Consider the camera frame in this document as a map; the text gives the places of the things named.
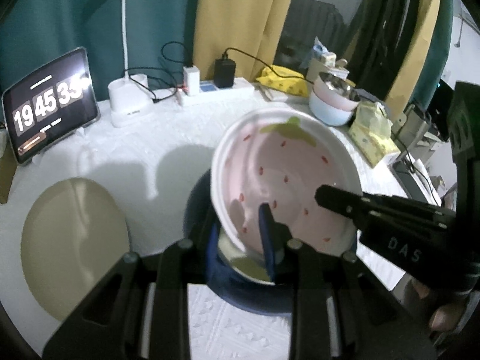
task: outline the screw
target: screw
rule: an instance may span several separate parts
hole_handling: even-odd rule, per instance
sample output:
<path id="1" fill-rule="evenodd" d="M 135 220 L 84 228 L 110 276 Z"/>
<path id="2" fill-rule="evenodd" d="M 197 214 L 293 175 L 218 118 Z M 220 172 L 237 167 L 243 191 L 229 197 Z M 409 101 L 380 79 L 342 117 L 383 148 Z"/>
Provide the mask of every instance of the screw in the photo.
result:
<path id="1" fill-rule="evenodd" d="M 290 249 L 293 249 L 295 251 L 297 251 L 298 249 L 300 249 L 303 245 L 302 241 L 300 241 L 299 239 L 296 239 L 296 238 L 292 238 L 292 239 L 289 239 L 288 242 L 286 243 L 286 245 L 290 248 Z"/>
<path id="2" fill-rule="evenodd" d="M 345 261 L 348 261 L 349 263 L 353 264 L 357 262 L 357 255 L 351 250 L 348 250 L 345 253 L 343 253 L 342 257 Z"/>
<path id="3" fill-rule="evenodd" d="M 127 264 L 136 263 L 137 260 L 138 260 L 138 254 L 136 254 L 133 251 L 129 251 L 128 253 L 125 253 L 123 255 L 123 261 L 126 262 Z"/>
<path id="4" fill-rule="evenodd" d="M 190 238 L 182 238 L 177 242 L 177 245 L 180 249 L 190 249 L 194 245 L 194 242 Z"/>

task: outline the digital clock display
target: digital clock display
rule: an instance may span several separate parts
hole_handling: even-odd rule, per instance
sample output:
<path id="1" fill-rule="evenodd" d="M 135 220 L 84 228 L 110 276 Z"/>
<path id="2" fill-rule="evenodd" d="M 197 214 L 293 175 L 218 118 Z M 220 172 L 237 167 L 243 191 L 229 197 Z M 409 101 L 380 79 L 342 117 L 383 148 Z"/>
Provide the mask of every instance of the digital clock display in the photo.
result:
<path id="1" fill-rule="evenodd" d="M 98 118 L 86 50 L 45 64 L 2 96 L 5 122 L 18 163 Z"/>

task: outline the pink bowl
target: pink bowl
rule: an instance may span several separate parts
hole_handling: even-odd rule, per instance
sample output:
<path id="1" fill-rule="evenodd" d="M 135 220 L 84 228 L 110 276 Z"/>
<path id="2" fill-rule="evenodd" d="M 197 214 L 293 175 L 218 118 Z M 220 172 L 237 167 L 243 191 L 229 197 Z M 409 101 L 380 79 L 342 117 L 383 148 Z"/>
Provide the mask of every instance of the pink bowl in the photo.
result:
<path id="1" fill-rule="evenodd" d="M 361 193 L 344 145 L 318 120 L 287 108 L 251 112 L 223 136 L 212 162 L 211 198 L 233 244 L 263 261 L 258 207 L 316 250 L 339 256 L 351 247 L 351 220 L 318 206 L 322 184 Z"/>
<path id="2" fill-rule="evenodd" d="M 359 105 L 359 102 L 347 99 L 331 90 L 320 77 L 318 77 L 313 84 L 313 92 L 318 98 L 322 99 L 324 103 L 341 109 L 342 111 L 351 112 Z"/>

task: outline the white desk lamp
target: white desk lamp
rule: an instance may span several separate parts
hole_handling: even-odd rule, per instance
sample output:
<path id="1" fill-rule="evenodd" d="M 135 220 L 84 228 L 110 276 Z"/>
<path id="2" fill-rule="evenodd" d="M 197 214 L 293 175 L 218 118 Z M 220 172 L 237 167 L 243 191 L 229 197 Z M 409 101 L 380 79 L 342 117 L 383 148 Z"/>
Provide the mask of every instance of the white desk lamp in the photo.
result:
<path id="1" fill-rule="evenodd" d="M 112 124 L 123 127 L 147 116 L 153 110 L 151 93 L 138 81 L 148 88 L 148 78 L 145 74 L 128 74 L 128 49 L 126 28 L 126 0 L 121 0 L 121 30 L 123 43 L 123 63 L 125 76 L 109 83 L 110 106 L 112 110 Z"/>

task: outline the green leaf design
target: green leaf design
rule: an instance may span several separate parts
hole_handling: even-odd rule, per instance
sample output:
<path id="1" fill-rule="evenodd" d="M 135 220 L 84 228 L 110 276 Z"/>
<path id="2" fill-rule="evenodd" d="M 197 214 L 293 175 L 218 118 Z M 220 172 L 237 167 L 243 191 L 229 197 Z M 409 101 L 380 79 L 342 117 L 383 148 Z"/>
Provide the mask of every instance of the green leaf design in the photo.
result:
<path id="1" fill-rule="evenodd" d="M 310 146 L 316 147 L 315 138 L 300 127 L 300 118 L 292 116 L 285 123 L 273 123 L 260 129 L 261 134 L 278 132 L 282 137 L 295 140 L 304 140 Z"/>

